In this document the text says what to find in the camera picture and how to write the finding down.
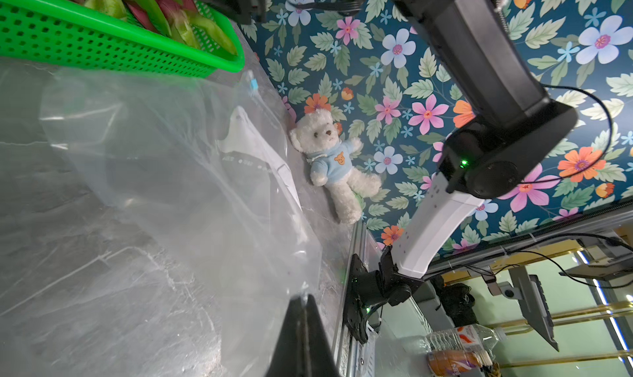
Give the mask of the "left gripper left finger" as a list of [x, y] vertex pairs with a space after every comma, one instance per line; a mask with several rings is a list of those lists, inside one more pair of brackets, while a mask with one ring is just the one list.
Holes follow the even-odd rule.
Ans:
[[303, 299], [295, 296], [288, 303], [266, 377], [304, 376], [303, 316]]

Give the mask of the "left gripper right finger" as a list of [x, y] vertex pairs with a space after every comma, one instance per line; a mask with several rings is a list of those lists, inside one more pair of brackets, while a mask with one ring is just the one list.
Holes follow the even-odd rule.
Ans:
[[339, 376], [321, 315], [312, 295], [308, 295], [303, 301], [303, 376]]

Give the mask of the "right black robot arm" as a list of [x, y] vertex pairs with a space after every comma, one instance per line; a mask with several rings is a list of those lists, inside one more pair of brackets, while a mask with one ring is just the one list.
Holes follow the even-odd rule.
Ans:
[[446, 140], [430, 195], [379, 269], [351, 281], [351, 299], [365, 308], [411, 296], [458, 225], [485, 200], [516, 189], [578, 119], [529, 73], [492, 0], [391, 1], [435, 50], [476, 117]]

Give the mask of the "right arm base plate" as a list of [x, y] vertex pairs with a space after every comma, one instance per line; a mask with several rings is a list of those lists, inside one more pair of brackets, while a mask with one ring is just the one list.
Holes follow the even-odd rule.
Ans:
[[343, 311], [343, 324], [359, 343], [369, 341], [367, 323], [380, 306], [391, 299], [396, 287], [396, 265], [390, 249], [383, 252], [377, 270], [369, 271], [360, 256], [352, 255]]

